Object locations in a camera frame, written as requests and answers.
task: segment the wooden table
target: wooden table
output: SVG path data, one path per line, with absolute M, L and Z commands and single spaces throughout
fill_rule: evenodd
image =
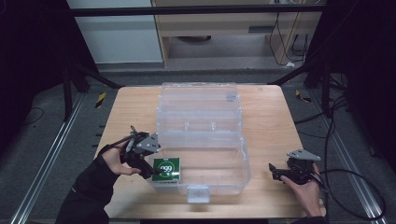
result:
M 292 191 L 272 179 L 271 162 L 286 168 L 287 152 L 302 148 L 282 90 L 278 86 L 238 85 L 252 178 L 240 195 L 211 196 L 208 204 L 188 204 L 186 195 L 158 194 L 140 175 L 121 176 L 106 207 L 116 218 L 276 218 L 302 217 Z M 98 148 L 129 134 L 156 132 L 161 87 L 120 89 Z

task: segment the aluminum rail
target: aluminum rail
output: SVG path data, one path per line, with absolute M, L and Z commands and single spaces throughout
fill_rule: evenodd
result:
M 310 93 L 311 96 L 313 96 L 312 98 L 318 110 L 321 111 L 318 94 L 310 90 L 308 90 L 308 92 Z M 322 117 L 326 127 L 330 129 L 329 119 L 326 116 L 322 116 Z M 337 130 L 335 130 L 334 133 L 332 134 L 332 142 L 334 143 L 335 150 L 337 151 L 337 154 L 340 157 L 341 163 L 343 163 L 344 167 L 349 171 L 353 171 L 355 173 L 361 174 L 358 166 L 353 161 L 352 157 L 349 155 L 347 151 L 347 147 L 344 145 L 344 142 L 341 139 L 340 135 L 338 134 Z M 349 180 L 354 190 L 356 191 L 359 199 L 361 200 L 361 204 L 367 216 L 378 217 L 382 213 L 382 210 L 378 202 L 376 201 L 374 194 L 370 190 L 370 187 L 367 185 L 367 183 L 364 180 L 357 178 L 354 175 L 350 175 Z M 385 217 L 382 217 L 379 220 L 372 221 L 372 223 L 387 224 L 388 222 Z
M 85 97 L 85 93 L 79 93 L 76 99 L 76 102 L 73 106 L 73 113 L 71 114 L 70 118 L 64 122 L 61 127 L 61 130 L 58 132 L 55 140 L 52 143 L 52 146 L 49 149 L 47 157 L 44 159 L 43 164 L 41 165 L 40 169 L 38 170 L 35 179 L 28 189 L 25 197 L 23 198 L 18 210 L 12 216 L 10 223 L 11 224 L 22 224 L 25 223 L 27 218 L 32 211 L 33 206 L 35 205 L 35 201 L 38 198 L 41 190 L 46 183 L 47 177 L 50 174 L 53 164 L 58 157 L 59 152 L 64 144 L 64 140 L 66 136 L 69 134 L 70 129 L 76 119 L 78 111 L 80 110 L 81 103 L 83 102 Z

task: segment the black pole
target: black pole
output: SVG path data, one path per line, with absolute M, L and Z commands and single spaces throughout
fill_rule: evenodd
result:
M 264 12 L 314 12 L 328 9 L 324 4 L 300 5 L 242 5 L 242 6 L 197 6 L 197 7 L 116 7 L 76 8 L 69 10 L 46 9 L 45 13 L 71 15 L 73 17 L 143 16 L 176 14 L 224 14 Z

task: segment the plastic container latch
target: plastic container latch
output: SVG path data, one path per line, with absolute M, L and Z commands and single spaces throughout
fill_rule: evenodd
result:
M 210 122 L 210 131 L 215 131 L 216 130 L 216 122 L 212 121 Z
M 210 193 L 208 186 L 188 186 L 187 203 L 209 203 Z

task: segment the hand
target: hand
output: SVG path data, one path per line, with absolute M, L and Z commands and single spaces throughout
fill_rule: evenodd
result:
M 319 174 L 318 167 L 315 164 L 313 164 L 313 168 L 315 173 Z M 298 185 L 283 175 L 280 178 L 294 191 L 308 217 L 322 216 L 319 205 L 319 186 L 316 181 L 312 180 L 304 185 Z
M 120 153 L 122 147 L 127 144 L 126 142 L 120 143 L 116 147 L 113 147 L 102 154 L 103 159 L 105 160 L 108 168 L 115 174 L 115 175 L 133 175 L 133 174 L 140 174 L 142 171 L 136 168 L 128 168 L 121 164 L 120 161 Z

